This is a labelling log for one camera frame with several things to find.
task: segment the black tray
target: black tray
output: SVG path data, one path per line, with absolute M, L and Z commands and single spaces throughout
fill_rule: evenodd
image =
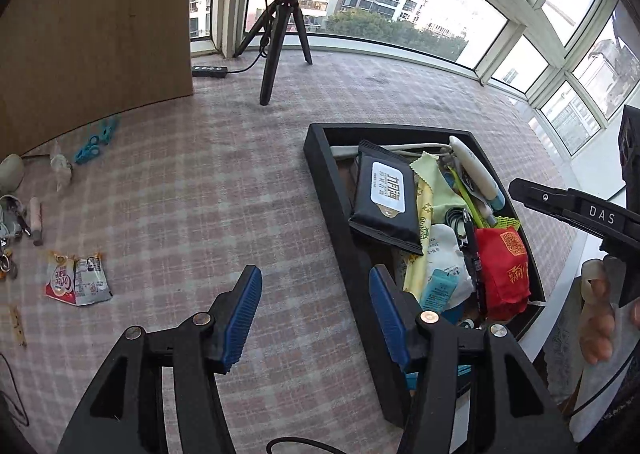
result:
M 433 142 L 448 144 L 449 136 L 458 137 L 484 164 L 492 174 L 504 194 L 506 204 L 497 215 L 517 218 L 507 190 L 500 183 L 498 175 L 489 163 L 482 148 L 473 135 L 465 130 L 441 129 L 436 127 L 395 126 L 391 124 L 311 124 L 306 134 L 305 157 L 314 180 L 318 200 L 327 229 L 334 246 L 340 272 L 353 316 L 360 333 L 360 340 L 367 355 L 369 369 L 376 386 L 378 400 L 385 419 L 399 427 L 409 413 L 411 396 L 406 388 L 404 374 L 391 361 L 378 319 L 369 297 L 369 271 L 374 264 L 388 264 L 390 249 L 351 233 L 349 217 L 351 201 L 346 183 L 338 172 L 338 166 L 331 154 L 332 145 L 358 145 L 360 140 L 369 140 L 378 145 L 415 144 Z M 529 255 L 529 300 L 544 301 L 545 295 L 540 283 L 540 274 L 524 234 L 518 231 Z M 528 305 L 527 309 L 515 316 L 507 328 L 519 340 L 533 321 L 542 312 L 541 306 Z M 459 377 L 458 394 L 468 389 L 469 377 Z

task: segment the wooden panel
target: wooden panel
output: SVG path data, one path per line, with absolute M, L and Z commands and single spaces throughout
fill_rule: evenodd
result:
M 188 0 L 11 0 L 0 17 L 0 156 L 193 93 Z

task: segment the metal screw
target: metal screw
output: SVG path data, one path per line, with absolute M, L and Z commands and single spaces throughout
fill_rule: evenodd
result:
M 436 323 L 440 317 L 438 317 L 438 314 L 434 311 L 423 311 L 420 313 L 420 318 L 427 324 L 433 324 Z
M 138 326 L 131 326 L 124 332 L 124 336 L 127 340 L 135 340 L 140 335 L 142 335 L 142 329 L 140 329 Z
M 209 322 L 211 322 L 211 315 L 208 313 L 201 312 L 193 316 L 193 323 L 196 326 L 204 326 L 205 324 L 209 324 Z
M 496 337 L 503 337 L 507 334 L 507 328 L 505 328 L 502 324 L 494 324 L 489 328 L 489 330 Z

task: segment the plaid tablecloth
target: plaid tablecloth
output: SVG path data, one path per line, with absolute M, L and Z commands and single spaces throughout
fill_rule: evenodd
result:
M 478 82 L 330 52 L 316 52 L 310 67 L 301 53 L 286 51 L 271 104 L 263 107 L 261 78 L 261 65 L 224 80 L 196 78 L 193 97 L 122 114 L 111 144 L 75 168 L 66 192 L 55 192 L 47 160 L 26 163 L 17 195 L 24 202 L 33 195 L 42 200 L 45 246 L 24 240 L 14 247 L 20 274 L 0 283 L 0 303 L 17 304 L 28 345 L 15 344 L 2 310 L 0 350 L 31 419 L 24 435 L 40 454 L 55 452 L 124 329 L 179 324 L 231 288 L 248 263 L 262 270 L 262 300 L 242 359 L 218 377 L 238 453 L 264 452 L 268 440 L 282 435 L 323 440 L 352 453 L 396 451 L 401 430 L 382 418 L 303 157 L 309 123 L 468 129 L 504 185 L 522 176 L 562 186 L 511 103 Z M 72 157 L 96 127 L 59 138 L 63 151 Z M 549 293 L 574 232 L 515 205 Z M 44 297 L 45 249 L 78 255 L 100 250 L 113 299 L 73 307 Z M 2 365 L 0 384 L 11 391 Z M 166 406 L 170 451 L 179 452 L 173 404 Z

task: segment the tree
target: tree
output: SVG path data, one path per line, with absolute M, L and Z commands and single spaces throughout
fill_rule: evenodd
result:
M 445 37 L 430 31 L 416 30 L 405 20 L 391 21 L 380 14 L 353 8 L 348 12 L 330 15 L 317 33 L 348 35 L 417 49 L 455 61 L 465 49 L 463 37 Z

